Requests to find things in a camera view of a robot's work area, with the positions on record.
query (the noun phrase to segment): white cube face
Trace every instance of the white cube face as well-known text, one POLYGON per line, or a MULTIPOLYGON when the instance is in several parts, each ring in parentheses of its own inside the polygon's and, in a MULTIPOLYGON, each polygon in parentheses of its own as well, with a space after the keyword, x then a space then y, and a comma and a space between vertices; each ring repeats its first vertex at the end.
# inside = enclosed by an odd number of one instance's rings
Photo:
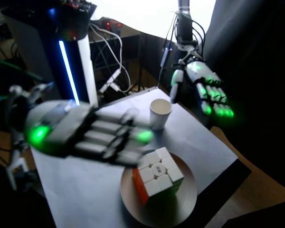
POLYGON ((145 155, 138 169, 149 197, 169 188, 177 190, 184 178, 165 147, 145 155))

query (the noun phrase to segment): robotic hand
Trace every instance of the robotic hand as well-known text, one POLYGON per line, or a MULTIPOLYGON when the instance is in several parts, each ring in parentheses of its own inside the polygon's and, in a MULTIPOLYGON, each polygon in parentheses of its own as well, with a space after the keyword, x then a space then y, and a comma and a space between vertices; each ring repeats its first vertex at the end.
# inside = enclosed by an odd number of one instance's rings
POLYGON ((69 155, 135 167, 142 157, 141 145, 153 137, 135 120, 137 111, 122 116, 104 114, 87 103, 56 100, 36 104, 51 85, 40 84, 28 93, 12 86, 7 102, 7 123, 23 132, 27 142, 42 153, 69 155))
POLYGON ((199 53, 198 43, 193 40, 189 1, 179 0, 176 13, 177 48, 187 52, 186 56, 175 64, 171 79, 171 103, 176 103, 181 93, 181 85, 186 80, 196 90, 202 112, 206 115, 233 118, 234 113, 228 104, 228 98, 221 88, 222 81, 211 71, 199 53))

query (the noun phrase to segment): white cable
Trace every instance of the white cable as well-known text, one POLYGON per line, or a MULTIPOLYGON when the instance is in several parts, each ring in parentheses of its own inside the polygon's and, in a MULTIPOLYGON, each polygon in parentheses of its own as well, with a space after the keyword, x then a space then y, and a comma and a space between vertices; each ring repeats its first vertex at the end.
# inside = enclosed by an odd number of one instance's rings
POLYGON ((105 29, 101 29, 101 28, 99 28, 98 26, 96 26, 96 25, 94 25, 94 24, 90 24, 90 27, 91 27, 91 29, 93 30, 93 32, 94 32, 98 37, 100 37, 100 38, 106 43, 106 45, 107 45, 108 48, 110 49, 110 52, 112 53, 113 57, 115 58, 116 62, 119 64, 119 70, 121 70, 121 68, 122 68, 122 69, 124 69, 125 73, 127 74, 128 82, 129 82, 129 87, 128 87, 127 90, 121 90, 121 92, 123 92, 123 93, 128 92, 128 91, 130 90, 130 88, 131 88, 131 79, 130 79, 130 76, 129 76, 128 71, 127 71, 126 68, 122 65, 122 50, 123 50, 123 42, 122 42, 122 40, 120 39, 120 37, 119 37, 117 34, 112 33, 112 32, 110 32, 110 31, 107 31, 107 30, 105 30, 105 29), (120 51, 119 51, 119 58, 120 58, 120 61, 118 61, 116 55, 114 54, 114 52, 113 52, 111 46, 110 46, 109 43, 106 41, 106 39, 105 39, 104 37, 102 37, 100 34, 98 34, 98 33, 95 31, 95 29, 93 28, 93 26, 94 26, 95 28, 97 28, 99 31, 109 33, 109 34, 111 34, 111 35, 113 35, 113 36, 115 36, 115 37, 117 37, 117 38, 119 39, 119 42, 120 42, 120 51))

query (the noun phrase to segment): white connector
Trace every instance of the white connector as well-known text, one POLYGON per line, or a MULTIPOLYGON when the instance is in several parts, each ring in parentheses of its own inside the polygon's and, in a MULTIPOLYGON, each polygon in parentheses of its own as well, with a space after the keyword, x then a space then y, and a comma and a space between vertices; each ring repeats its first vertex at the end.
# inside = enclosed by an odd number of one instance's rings
POLYGON ((112 74, 112 76, 107 80, 107 82, 103 85, 103 87, 101 87, 101 89, 99 91, 103 94, 109 86, 111 86, 114 90, 116 90, 116 88, 118 88, 116 91, 119 91, 120 89, 119 89, 118 85, 113 83, 113 81, 120 75, 120 73, 121 73, 120 69, 115 70, 115 72, 112 74))

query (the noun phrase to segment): cup rim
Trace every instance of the cup rim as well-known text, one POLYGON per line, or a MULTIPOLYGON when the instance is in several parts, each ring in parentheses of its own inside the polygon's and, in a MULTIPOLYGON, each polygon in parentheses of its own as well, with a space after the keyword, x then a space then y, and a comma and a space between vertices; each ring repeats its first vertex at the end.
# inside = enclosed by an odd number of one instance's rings
POLYGON ((157 115, 168 115, 168 114, 170 114, 170 113, 172 112, 173 107, 172 107, 172 104, 171 104, 169 101, 167 101, 167 100, 165 100, 165 99, 162 99, 162 98, 158 98, 158 99, 155 99, 155 100, 153 100, 153 101, 151 102, 151 104, 150 104, 150 110, 151 110, 152 112, 154 112, 155 114, 157 114, 157 115), (153 103, 154 101, 156 101, 156 100, 163 100, 163 101, 169 103, 169 105, 170 105, 170 111, 167 112, 167 113, 165 113, 165 114, 160 114, 160 113, 157 113, 156 111, 154 111, 154 110, 152 109, 152 103, 153 103))

